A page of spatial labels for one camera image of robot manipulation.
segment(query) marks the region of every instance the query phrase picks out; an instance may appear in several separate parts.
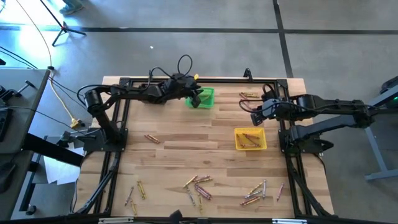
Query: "floor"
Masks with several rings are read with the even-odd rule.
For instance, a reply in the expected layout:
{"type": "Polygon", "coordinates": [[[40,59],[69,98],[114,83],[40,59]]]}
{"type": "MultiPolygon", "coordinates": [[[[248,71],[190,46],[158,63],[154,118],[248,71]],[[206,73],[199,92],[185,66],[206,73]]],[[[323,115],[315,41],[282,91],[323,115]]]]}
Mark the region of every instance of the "floor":
{"type": "MultiPolygon", "coordinates": [[[[19,1],[40,28],[47,30],[43,35],[50,46],[57,34],[50,14],[38,1],[19,1]]],[[[249,67],[255,77],[304,78],[307,92],[323,98],[367,102],[398,69],[398,2],[394,0],[82,2],[84,10],[63,18],[57,13],[63,6],[61,0],[45,1],[61,21],[87,31],[87,36],[62,35],[55,47],[50,46],[56,79],[74,90],[101,83],[104,75],[147,75],[154,66],[173,72],[179,56],[190,54],[193,73],[202,76],[240,77],[249,67]]],[[[15,0],[7,0],[0,13],[0,46],[39,68],[47,67],[50,60],[41,36],[34,27],[23,24],[31,23],[15,0]]],[[[24,66],[0,56],[8,66],[24,66]]],[[[62,97],[76,118],[91,121],[82,108],[62,97]]],[[[39,111],[70,122],[49,88],[39,111]]],[[[396,127],[396,118],[383,117],[373,125],[375,135],[387,140],[379,144],[390,169],[398,168],[398,152],[394,129],[386,131],[385,127],[396,127]]],[[[30,132],[56,135],[64,129],[38,115],[30,132]]],[[[323,157],[335,213],[398,222],[398,177],[364,179],[365,174],[379,171],[364,131],[345,128],[323,138],[335,143],[323,157]]],[[[73,184],[37,186],[32,204],[39,210],[34,217],[67,214],[73,191],[73,184]]],[[[12,218],[29,217],[16,210],[12,218]]]]}

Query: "shoe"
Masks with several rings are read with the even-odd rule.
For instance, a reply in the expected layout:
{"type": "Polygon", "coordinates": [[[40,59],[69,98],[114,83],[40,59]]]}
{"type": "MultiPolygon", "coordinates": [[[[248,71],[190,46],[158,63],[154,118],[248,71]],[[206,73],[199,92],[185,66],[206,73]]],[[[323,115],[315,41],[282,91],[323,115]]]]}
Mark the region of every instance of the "shoe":
{"type": "Polygon", "coordinates": [[[63,7],[63,8],[60,10],[60,13],[61,13],[62,15],[64,15],[64,16],[66,16],[66,15],[70,15],[70,14],[72,14],[72,13],[74,13],[74,12],[80,11],[80,10],[82,10],[83,8],[84,8],[84,7],[83,7],[82,4],[80,4],[80,5],[77,6],[77,7],[70,7],[70,6],[66,5],[65,7],[63,7]]]}

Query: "green container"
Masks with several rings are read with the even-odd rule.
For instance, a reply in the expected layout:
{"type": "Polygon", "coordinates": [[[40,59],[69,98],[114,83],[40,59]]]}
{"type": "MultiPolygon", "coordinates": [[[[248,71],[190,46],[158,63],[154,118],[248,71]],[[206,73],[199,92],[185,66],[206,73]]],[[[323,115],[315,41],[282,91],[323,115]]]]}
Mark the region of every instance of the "green container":
{"type": "MultiPolygon", "coordinates": [[[[201,90],[203,90],[203,92],[199,94],[201,103],[199,104],[198,108],[208,108],[208,109],[212,108],[214,105],[214,89],[203,87],[201,88],[201,90]]],[[[193,108],[191,104],[191,98],[187,98],[185,100],[185,104],[189,108],[193,108]]]]}

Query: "black wire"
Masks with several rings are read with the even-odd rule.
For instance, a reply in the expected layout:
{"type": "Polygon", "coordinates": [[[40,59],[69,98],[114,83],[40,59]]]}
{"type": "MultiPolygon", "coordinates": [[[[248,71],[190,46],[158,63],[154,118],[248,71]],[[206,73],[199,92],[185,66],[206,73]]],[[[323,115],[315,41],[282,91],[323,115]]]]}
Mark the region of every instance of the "black wire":
{"type": "Polygon", "coordinates": [[[55,119],[55,118],[52,118],[52,117],[50,117],[50,116],[48,116],[48,115],[46,115],[46,114],[44,114],[44,113],[42,113],[42,112],[39,112],[39,111],[37,111],[37,110],[34,110],[34,109],[32,109],[32,108],[27,108],[27,107],[23,107],[23,106],[6,106],[6,107],[9,107],[9,108],[16,108],[16,109],[26,109],[26,110],[35,111],[36,113],[39,113],[39,114],[41,114],[41,115],[43,115],[43,116],[45,116],[45,117],[47,117],[47,118],[50,118],[50,119],[53,120],[53,121],[56,121],[56,122],[58,122],[58,123],[60,123],[60,124],[63,124],[63,125],[65,125],[66,127],[70,128],[70,129],[73,129],[73,130],[77,131],[77,132],[80,133],[80,134],[84,134],[84,133],[81,132],[81,131],[78,131],[78,130],[76,130],[76,129],[74,129],[74,128],[71,128],[69,125],[65,124],[64,122],[61,122],[61,121],[59,121],[59,120],[57,120],[57,119],[55,119]]]}
{"type": "Polygon", "coordinates": [[[30,67],[34,67],[34,68],[37,69],[36,66],[34,66],[32,63],[30,63],[28,60],[26,60],[26,59],[22,58],[21,56],[19,56],[18,54],[15,54],[14,52],[11,52],[10,50],[5,49],[4,47],[1,47],[1,46],[0,46],[0,48],[3,49],[3,50],[5,50],[6,52],[8,52],[8,53],[10,53],[10,54],[13,54],[13,55],[19,57],[20,59],[22,59],[23,61],[25,61],[26,63],[28,63],[28,64],[30,65],[30,67]]]}
{"type": "Polygon", "coordinates": [[[149,88],[150,81],[152,80],[152,76],[153,76],[152,72],[153,72],[153,70],[149,70],[147,86],[144,89],[142,89],[141,92],[143,92],[149,88]]]}
{"type": "Polygon", "coordinates": [[[264,94],[267,93],[267,92],[266,92],[266,86],[268,86],[268,88],[271,89],[271,92],[272,92],[272,94],[274,95],[274,98],[277,98],[276,92],[275,92],[275,90],[273,89],[273,87],[272,87],[270,84],[264,84],[264,85],[262,86],[262,91],[264,92],[264,94]]]}
{"type": "Polygon", "coordinates": [[[65,90],[63,90],[62,87],[60,87],[58,84],[53,83],[55,86],[57,86],[61,91],[63,91],[71,100],[73,100],[75,103],[77,103],[79,106],[81,106],[84,110],[86,110],[87,108],[84,107],[83,105],[81,105],[79,102],[77,102],[75,99],[73,99],[65,90]]]}
{"type": "Polygon", "coordinates": [[[66,89],[66,90],[68,90],[68,91],[70,91],[70,92],[72,92],[72,93],[74,93],[74,94],[77,94],[77,92],[75,92],[75,91],[73,91],[73,90],[71,90],[71,89],[69,89],[69,88],[63,86],[61,83],[57,82],[54,78],[49,77],[49,80],[51,80],[51,81],[55,82],[56,84],[60,85],[62,88],[66,89]]]}
{"type": "Polygon", "coordinates": [[[185,76],[185,75],[188,75],[188,73],[191,71],[191,68],[192,68],[192,65],[193,65],[193,60],[192,60],[191,56],[189,56],[187,54],[181,56],[180,59],[178,60],[178,63],[177,63],[177,71],[179,72],[179,74],[182,74],[180,72],[180,62],[181,62],[181,59],[183,59],[184,57],[188,57],[191,60],[191,65],[189,66],[188,71],[184,74],[184,76],[185,76]]]}
{"type": "Polygon", "coordinates": [[[14,60],[16,60],[16,61],[18,61],[18,62],[20,62],[20,63],[24,63],[25,65],[27,65],[29,68],[31,68],[31,69],[34,69],[34,67],[32,67],[32,66],[30,66],[30,65],[28,65],[28,64],[26,64],[25,62],[23,62],[23,61],[21,61],[21,60],[18,60],[18,59],[16,59],[16,58],[14,58],[13,56],[11,56],[10,54],[7,54],[7,53],[5,53],[4,51],[2,51],[2,50],[0,50],[0,52],[1,53],[3,53],[3,54],[5,54],[5,55],[8,55],[8,56],[10,56],[11,58],[13,58],[14,60]]]}
{"type": "Polygon", "coordinates": [[[321,158],[318,154],[316,154],[316,153],[313,153],[313,155],[314,155],[316,158],[318,158],[319,161],[322,163],[322,165],[323,165],[323,170],[325,171],[325,174],[326,174],[326,165],[325,165],[324,161],[322,160],[322,158],[321,158]]]}
{"type": "Polygon", "coordinates": [[[169,75],[165,70],[163,70],[163,68],[160,68],[158,66],[154,67],[151,71],[150,71],[150,75],[153,77],[154,75],[154,70],[155,69],[159,69],[160,71],[162,71],[164,74],[166,74],[168,77],[173,78],[171,75],[169,75]]]}

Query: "yellow container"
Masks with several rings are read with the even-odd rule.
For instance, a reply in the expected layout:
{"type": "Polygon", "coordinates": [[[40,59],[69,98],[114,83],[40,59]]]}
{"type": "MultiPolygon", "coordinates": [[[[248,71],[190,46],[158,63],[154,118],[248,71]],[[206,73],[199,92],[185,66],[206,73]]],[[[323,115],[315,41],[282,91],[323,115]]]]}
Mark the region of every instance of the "yellow container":
{"type": "Polygon", "coordinates": [[[234,134],[237,150],[267,149],[264,128],[235,128],[234,134]]]}

